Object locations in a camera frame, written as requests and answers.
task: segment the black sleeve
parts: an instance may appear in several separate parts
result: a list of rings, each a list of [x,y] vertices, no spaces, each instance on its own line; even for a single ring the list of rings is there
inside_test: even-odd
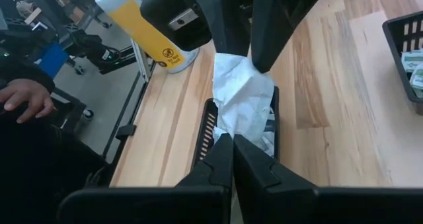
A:
[[[36,66],[23,65],[20,63],[8,63],[0,65],[0,79],[10,83],[15,79],[30,79],[40,83],[49,93],[54,90],[53,79]]]

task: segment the wooden tabletop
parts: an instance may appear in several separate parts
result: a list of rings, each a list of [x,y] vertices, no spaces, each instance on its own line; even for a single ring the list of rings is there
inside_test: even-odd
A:
[[[407,100],[382,24],[422,0],[320,0],[270,74],[280,88],[281,163],[322,186],[423,186],[423,117]],[[190,170],[214,48],[156,67],[112,186],[174,186]]]

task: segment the robotic arm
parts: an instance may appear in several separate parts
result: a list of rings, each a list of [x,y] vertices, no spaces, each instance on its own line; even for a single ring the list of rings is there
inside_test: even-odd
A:
[[[183,50],[213,38],[217,52],[247,56],[251,43],[252,62],[265,73],[317,1],[144,0],[141,13]]]

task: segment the warning label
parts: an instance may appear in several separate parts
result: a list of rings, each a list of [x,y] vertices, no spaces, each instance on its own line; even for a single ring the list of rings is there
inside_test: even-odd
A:
[[[163,50],[163,56],[165,56],[166,58],[170,58],[173,56],[173,50],[170,48],[164,49]]]
[[[178,64],[179,62],[181,62],[179,55],[175,55],[172,58],[168,59],[167,61],[172,65],[175,65],[175,64]]]

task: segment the wheel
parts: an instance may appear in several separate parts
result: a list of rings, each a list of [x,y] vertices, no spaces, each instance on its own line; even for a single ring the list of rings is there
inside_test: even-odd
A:
[[[91,121],[94,118],[94,112],[91,109],[85,109],[84,112],[82,113],[82,116],[84,117],[84,119],[86,119],[87,121]]]
[[[84,68],[79,65],[75,66],[74,68],[77,75],[83,75],[85,73]]]
[[[66,61],[68,64],[70,64],[70,66],[75,67],[75,61],[71,58],[67,59]]]
[[[162,61],[158,61],[157,62],[161,67],[167,67],[167,64],[165,62]]]
[[[104,27],[105,29],[109,29],[109,28],[112,26],[112,24],[111,24],[111,23],[107,23],[107,22],[102,22],[102,24],[103,24],[103,27]]]

